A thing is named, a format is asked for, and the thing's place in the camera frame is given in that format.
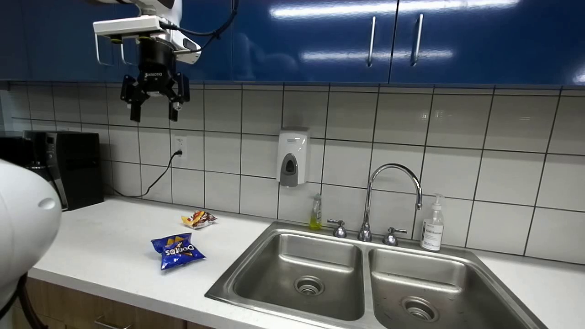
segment white countertop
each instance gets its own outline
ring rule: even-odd
[[[149,240],[190,233],[191,209],[107,200],[65,213],[60,233],[29,277],[208,328],[312,328],[204,298],[213,282],[270,225],[217,214],[217,225],[191,231],[206,256],[160,273]],[[585,267],[477,253],[508,289],[550,329],[581,329]]]

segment soap dispenser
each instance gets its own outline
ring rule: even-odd
[[[307,180],[308,134],[285,130],[277,138],[276,182],[281,187],[298,187]]]
[[[435,196],[433,218],[424,222],[424,236],[420,247],[425,251],[440,251],[442,229],[440,198]]]

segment cabinet door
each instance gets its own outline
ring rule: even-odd
[[[234,77],[274,83],[385,83],[393,0],[257,0],[239,12]]]
[[[21,2],[0,2],[0,81],[25,81],[27,57]]]
[[[23,4],[31,81],[106,81],[124,72],[120,66],[96,65],[91,24],[96,19],[135,17],[133,8],[71,0]],[[109,52],[102,50],[104,61],[115,63]]]
[[[574,32],[583,26],[577,0],[402,0],[389,83],[575,85],[585,39]]]

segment wooden cabinet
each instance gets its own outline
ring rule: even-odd
[[[184,324],[177,319],[38,280],[29,280],[27,291],[38,319],[47,324],[49,329],[202,329],[202,326],[197,324]],[[14,329],[29,329],[20,304],[14,306],[12,322]]]

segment white object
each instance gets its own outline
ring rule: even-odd
[[[25,169],[0,160],[0,308],[53,244],[60,202],[53,187]]]
[[[442,242],[442,211],[440,211],[440,198],[435,196],[433,203],[433,218],[424,222],[424,236],[420,247],[425,251],[440,251]]]
[[[276,182],[281,187],[298,187],[307,182],[308,134],[285,130],[277,139]]]
[[[179,26],[182,17],[182,0],[171,2],[171,8],[162,6],[159,0],[98,0],[102,4],[135,4],[140,17],[96,21],[93,22],[95,55],[100,63],[98,37],[122,37],[122,39],[149,39],[170,43],[179,63],[193,65],[201,57],[201,46],[177,30],[164,30],[162,26]]]

